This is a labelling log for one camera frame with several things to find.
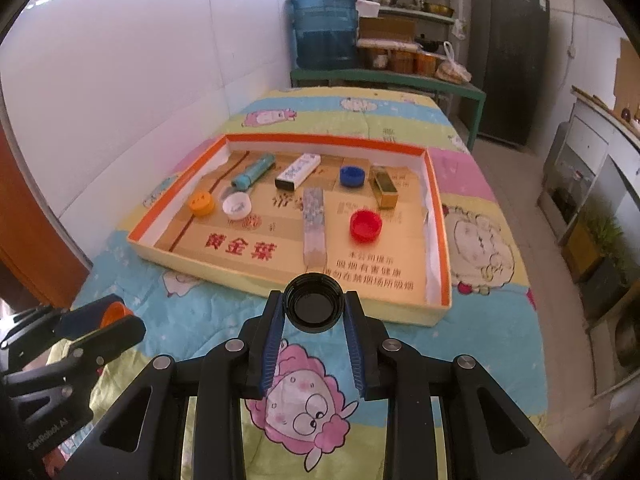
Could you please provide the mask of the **teal patterned lighter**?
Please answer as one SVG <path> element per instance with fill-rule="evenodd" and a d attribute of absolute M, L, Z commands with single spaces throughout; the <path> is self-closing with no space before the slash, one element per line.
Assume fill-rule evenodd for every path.
<path fill-rule="evenodd" d="M 235 188 L 240 192 L 246 192 L 274 165 L 275 162 L 276 158 L 273 154 L 263 154 L 256 160 L 256 162 L 247 166 L 243 172 L 231 181 L 232 188 Z"/>

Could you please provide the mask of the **black bottle cap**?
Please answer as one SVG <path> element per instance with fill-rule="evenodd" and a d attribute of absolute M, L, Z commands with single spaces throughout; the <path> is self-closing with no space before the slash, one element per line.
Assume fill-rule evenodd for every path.
<path fill-rule="evenodd" d="M 345 297 L 334 278 L 310 272 L 300 274 L 288 283 L 282 304 L 286 317 L 295 328 L 308 334 L 320 334 L 340 320 Z"/>

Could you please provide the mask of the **colourful cartoon sheep quilt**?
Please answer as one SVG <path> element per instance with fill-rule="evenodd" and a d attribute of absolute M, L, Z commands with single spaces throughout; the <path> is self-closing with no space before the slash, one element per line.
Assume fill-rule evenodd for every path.
<path fill-rule="evenodd" d="M 404 350 L 477 360 L 528 422 L 547 415 L 544 352 L 525 266 L 493 192 L 436 104 L 358 88 L 275 91 L 232 116 L 145 200 L 96 192 L 80 217 L 93 267 L 78 306 L 116 295 L 145 326 L 107 362 L 92 419 L 65 443 L 71 479 L 109 408 L 157 356 L 222 349 L 299 275 L 356 292 Z"/>

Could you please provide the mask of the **green plant in crate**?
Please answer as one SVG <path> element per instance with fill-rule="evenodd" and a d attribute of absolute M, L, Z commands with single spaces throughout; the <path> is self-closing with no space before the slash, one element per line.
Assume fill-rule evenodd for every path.
<path fill-rule="evenodd" d="M 578 285 L 587 318 L 608 312 L 634 278 L 634 260 L 620 222 L 597 206 L 585 207 L 578 214 L 561 254 Z"/>

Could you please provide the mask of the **plastic bag of food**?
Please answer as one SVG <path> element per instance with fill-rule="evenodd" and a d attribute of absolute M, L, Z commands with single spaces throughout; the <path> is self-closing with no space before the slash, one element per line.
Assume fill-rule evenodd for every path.
<path fill-rule="evenodd" d="M 452 84 L 468 84 L 472 80 L 472 75 L 462 64 L 457 62 L 452 44 L 445 41 L 442 46 L 446 58 L 437 67 L 435 77 Z"/>

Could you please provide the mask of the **orange yellow bottle cap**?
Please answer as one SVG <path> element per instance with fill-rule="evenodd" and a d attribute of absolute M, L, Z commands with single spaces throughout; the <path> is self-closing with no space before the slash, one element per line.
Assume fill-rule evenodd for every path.
<path fill-rule="evenodd" d="M 190 196 L 188 206 L 194 217 L 203 218 L 215 211 L 216 203 L 212 194 L 198 191 Z"/>

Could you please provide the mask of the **red bottle cap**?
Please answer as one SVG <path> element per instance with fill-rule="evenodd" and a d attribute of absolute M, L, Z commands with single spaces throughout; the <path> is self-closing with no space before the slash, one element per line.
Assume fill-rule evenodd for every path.
<path fill-rule="evenodd" d="M 356 210 L 349 219 L 349 234 L 360 244 L 375 242 L 381 234 L 383 220 L 380 215 L 369 209 Z"/>

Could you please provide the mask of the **brown cardboard box on shelf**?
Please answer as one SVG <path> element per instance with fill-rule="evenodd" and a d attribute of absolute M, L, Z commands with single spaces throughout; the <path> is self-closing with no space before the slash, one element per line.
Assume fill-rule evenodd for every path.
<path fill-rule="evenodd" d="M 411 42 L 416 36 L 416 24 L 406 18 L 360 18 L 360 39 L 381 39 Z"/>

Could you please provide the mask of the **orange rimmed cardboard tray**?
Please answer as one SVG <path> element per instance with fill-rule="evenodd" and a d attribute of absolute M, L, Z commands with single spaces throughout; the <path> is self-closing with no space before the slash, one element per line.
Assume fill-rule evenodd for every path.
<path fill-rule="evenodd" d="M 301 154 L 321 156 L 304 181 L 322 188 L 326 216 L 323 269 L 303 260 L 303 191 L 278 190 L 274 179 Z M 262 156 L 274 165 L 245 193 L 252 212 L 231 221 L 222 201 L 231 181 Z M 370 183 L 340 185 L 340 169 L 386 169 L 398 191 L 394 209 L 381 212 L 378 239 L 360 244 L 349 234 L 350 216 L 377 210 Z M 194 192 L 213 195 L 215 211 L 196 218 L 188 206 Z M 442 200 L 430 153 L 414 145 L 293 133 L 229 133 L 189 159 L 177 179 L 131 229 L 128 240 L 146 260 L 219 285 L 265 296 L 297 275 L 322 272 L 358 292 L 368 315 L 424 326 L 437 324 L 452 304 L 450 259 Z"/>

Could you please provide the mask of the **white kitchen counter cabinet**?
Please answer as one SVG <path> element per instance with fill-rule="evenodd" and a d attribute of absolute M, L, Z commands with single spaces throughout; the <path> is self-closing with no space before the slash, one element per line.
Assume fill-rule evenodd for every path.
<path fill-rule="evenodd" d="M 575 102 L 544 163 L 538 205 L 559 244 L 577 222 L 597 231 L 603 255 L 639 275 L 639 137 L 596 96 L 570 89 Z"/>

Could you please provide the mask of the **gold rectangular box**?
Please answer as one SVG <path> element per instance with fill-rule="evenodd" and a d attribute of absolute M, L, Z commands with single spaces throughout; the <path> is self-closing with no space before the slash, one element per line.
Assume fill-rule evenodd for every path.
<path fill-rule="evenodd" d="M 369 171 L 369 182 L 378 208 L 394 209 L 398 202 L 398 191 L 386 169 L 381 166 L 372 166 Z"/>

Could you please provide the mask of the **blue bottle cap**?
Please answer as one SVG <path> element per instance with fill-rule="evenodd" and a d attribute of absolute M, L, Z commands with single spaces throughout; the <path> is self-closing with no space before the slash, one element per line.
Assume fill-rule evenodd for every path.
<path fill-rule="evenodd" d="M 344 188 L 362 188 L 367 173 L 358 166 L 343 166 L 340 169 L 340 185 Z"/>

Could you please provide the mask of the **floral lighter with clear base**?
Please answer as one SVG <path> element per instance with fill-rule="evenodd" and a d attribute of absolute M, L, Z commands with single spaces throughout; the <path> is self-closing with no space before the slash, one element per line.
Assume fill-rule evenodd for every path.
<path fill-rule="evenodd" d="M 303 190 L 303 260 L 308 269 L 323 269 L 328 261 L 322 188 Z"/>

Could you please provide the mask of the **blue water jug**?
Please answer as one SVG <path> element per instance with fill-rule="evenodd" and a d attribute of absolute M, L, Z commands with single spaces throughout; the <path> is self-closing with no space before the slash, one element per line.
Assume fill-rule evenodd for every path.
<path fill-rule="evenodd" d="M 357 0 L 291 0 L 296 65 L 348 70 L 357 64 Z"/>

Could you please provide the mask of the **white hello kitty box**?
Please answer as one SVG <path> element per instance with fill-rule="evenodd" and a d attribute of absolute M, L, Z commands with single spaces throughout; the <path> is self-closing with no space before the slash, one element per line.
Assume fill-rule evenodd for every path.
<path fill-rule="evenodd" d="M 301 154 L 274 179 L 274 185 L 278 190 L 294 192 L 318 168 L 320 162 L 321 156 L 318 154 Z"/>

